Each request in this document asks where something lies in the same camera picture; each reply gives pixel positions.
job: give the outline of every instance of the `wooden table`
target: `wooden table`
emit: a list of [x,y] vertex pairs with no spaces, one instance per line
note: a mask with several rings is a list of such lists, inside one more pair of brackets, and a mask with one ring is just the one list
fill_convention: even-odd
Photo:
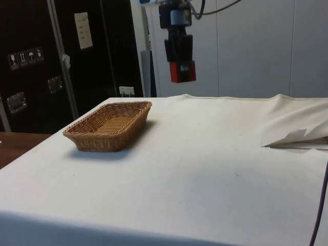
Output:
[[0,132],[0,169],[50,136],[50,134]]

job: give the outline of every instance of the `rectangular basket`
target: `rectangular basket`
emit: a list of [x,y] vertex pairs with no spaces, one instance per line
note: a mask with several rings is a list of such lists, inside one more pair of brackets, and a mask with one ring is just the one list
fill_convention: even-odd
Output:
[[81,151],[116,152],[124,149],[146,124],[152,103],[107,104],[63,132]]

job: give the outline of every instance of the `label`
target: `label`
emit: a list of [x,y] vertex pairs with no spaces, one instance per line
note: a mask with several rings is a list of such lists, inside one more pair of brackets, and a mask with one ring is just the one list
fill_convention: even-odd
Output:
[[21,52],[17,53],[17,56],[18,56],[20,67],[25,67],[29,64],[27,61],[26,51],[21,51]]
[[74,17],[80,49],[92,47],[93,44],[89,26],[88,13],[77,13],[74,14]]
[[36,57],[36,61],[38,62],[42,62],[45,59],[41,47],[35,48],[35,57]]
[[27,50],[27,60],[29,61],[29,64],[36,63],[36,52],[34,49]]
[[11,70],[19,68],[19,61],[16,53],[8,55],[8,61]]

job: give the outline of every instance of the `wall outlet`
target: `wall outlet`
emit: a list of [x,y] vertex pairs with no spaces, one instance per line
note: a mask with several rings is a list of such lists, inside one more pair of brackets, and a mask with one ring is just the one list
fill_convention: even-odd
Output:
[[121,96],[134,96],[134,87],[120,86],[119,93]]

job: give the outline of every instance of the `cable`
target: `cable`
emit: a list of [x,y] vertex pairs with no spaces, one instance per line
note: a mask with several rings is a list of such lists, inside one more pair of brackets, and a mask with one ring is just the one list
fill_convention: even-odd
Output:
[[316,223],[315,223],[315,226],[314,226],[312,238],[311,238],[311,241],[310,241],[310,246],[314,245],[314,243],[316,241],[317,233],[318,233],[318,230],[319,230],[322,211],[323,211],[324,200],[325,200],[325,196],[326,196],[327,183],[328,183],[328,163],[327,163],[327,167],[326,167],[326,173],[325,173],[324,179],[323,179],[323,185],[322,185],[318,215],[317,215],[317,220],[316,220]]
[[225,9],[229,8],[229,7],[231,7],[231,6],[239,3],[240,1],[241,0],[236,0],[233,3],[231,3],[231,4],[229,4],[229,5],[225,6],[225,7],[223,7],[221,9],[218,9],[218,10],[215,10],[215,11],[212,11],[212,12],[208,12],[208,13],[202,13],[202,12],[197,13],[196,10],[195,10],[195,8],[194,8],[194,6],[190,2],[188,2],[188,5],[191,7],[192,14],[195,16],[195,18],[196,19],[200,19],[203,15],[210,15],[210,14],[215,14],[215,13],[221,12],[222,10],[225,10]]
[[190,6],[191,11],[193,12],[192,14],[195,16],[196,19],[202,18],[203,14],[204,14],[205,2],[206,2],[206,0],[201,0],[200,13],[197,13],[194,6],[190,2],[187,3]]

